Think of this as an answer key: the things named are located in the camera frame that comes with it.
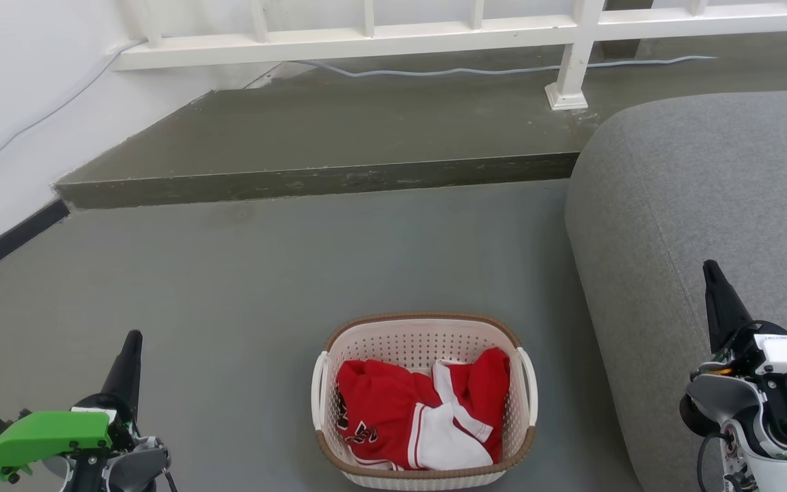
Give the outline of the black baseboard strip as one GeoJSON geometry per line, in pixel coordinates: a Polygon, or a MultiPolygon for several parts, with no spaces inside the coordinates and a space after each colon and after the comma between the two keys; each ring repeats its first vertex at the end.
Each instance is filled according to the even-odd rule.
{"type": "Polygon", "coordinates": [[[48,228],[65,220],[69,214],[70,210],[63,200],[53,200],[28,219],[1,234],[0,262],[48,228]]]}

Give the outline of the grey fabric sofa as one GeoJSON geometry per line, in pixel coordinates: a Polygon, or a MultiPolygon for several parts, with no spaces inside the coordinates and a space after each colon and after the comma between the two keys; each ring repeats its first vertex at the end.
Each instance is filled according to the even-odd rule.
{"type": "Polygon", "coordinates": [[[600,125],[565,206],[588,311],[644,492],[700,492],[682,423],[711,355],[703,262],[787,330],[787,92],[641,104],[600,125]]]}

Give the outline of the white perforated laundry basket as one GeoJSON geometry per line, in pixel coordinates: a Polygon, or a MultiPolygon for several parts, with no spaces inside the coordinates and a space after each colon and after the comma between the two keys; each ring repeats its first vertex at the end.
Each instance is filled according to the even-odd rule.
{"type": "Polygon", "coordinates": [[[354,320],[328,340],[313,368],[310,408],[326,458],[351,482],[382,490],[474,488],[500,479],[527,456],[538,418],[536,374],[527,351],[509,327],[492,318],[457,312],[409,312],[354,320]],[[511,364],[502,446],[493,466],[447,471],[394,471],[359,466],[336,430],[337,374],[344,362],[377,360],[428,374],[436,361],[472,364],[498,348],[511,364]]]}

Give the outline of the white wooden railing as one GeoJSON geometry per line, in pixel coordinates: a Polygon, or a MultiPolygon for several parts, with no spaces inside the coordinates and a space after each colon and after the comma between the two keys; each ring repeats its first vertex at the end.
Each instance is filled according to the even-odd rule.
{"type": "Polygon", "coordinates": [[[251,29],[209,36],[161,31],[153,0],[139,0],[144,40],[113,62],[119,71],[220,66],[403,54],[563,46],[557,80],[546,87],[552,110],[587,108],[582,81],[594,44],[638,38],[721,36],[787,31],[787,0],[712,4],[688,0],[680,8],[608,10],[607,0],[572,0],[568,14],[487,18],[486,0],[467,0],[465,21],[379,25],[374,0],[360,0],[355,27],[273,31],[262,0],[247,0],[251,29]]]}

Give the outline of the red white sports garment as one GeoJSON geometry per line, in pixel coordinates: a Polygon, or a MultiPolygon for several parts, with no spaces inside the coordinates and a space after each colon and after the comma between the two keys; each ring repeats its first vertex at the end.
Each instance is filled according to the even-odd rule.
{"type": "Polygon", "coordinates": [[[344,362],[336,430],[359,466],[447,471],[493,466],[502,446],[511,364],[499,348],[428,374],[377,360],[344,362]]]}

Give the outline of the grey concrete raised step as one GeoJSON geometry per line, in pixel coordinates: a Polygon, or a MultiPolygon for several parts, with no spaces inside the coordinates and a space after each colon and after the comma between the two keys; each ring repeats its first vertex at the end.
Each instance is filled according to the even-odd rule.
{"type": "Polygon", "coordinates": [[[282,64],[212,92],[54,184],[72,210],[558,180],[610,116],[693,94],[787,90],[787,32],[594,48],[588,108],[552,110],[560,46],[282,64]]]}

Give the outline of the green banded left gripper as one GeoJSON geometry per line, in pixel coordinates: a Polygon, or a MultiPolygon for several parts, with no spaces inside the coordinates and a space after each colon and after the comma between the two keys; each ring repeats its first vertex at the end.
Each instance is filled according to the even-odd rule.
{"type": "Polygon", "coordinates": [[[17,483],[31,464],[66,461],[61,492],[111,492],[116,458],[137,448],[143,334],[129,331],[101,388],[68,411],[21,411],[0,418],[0,480],[17,483]]]}

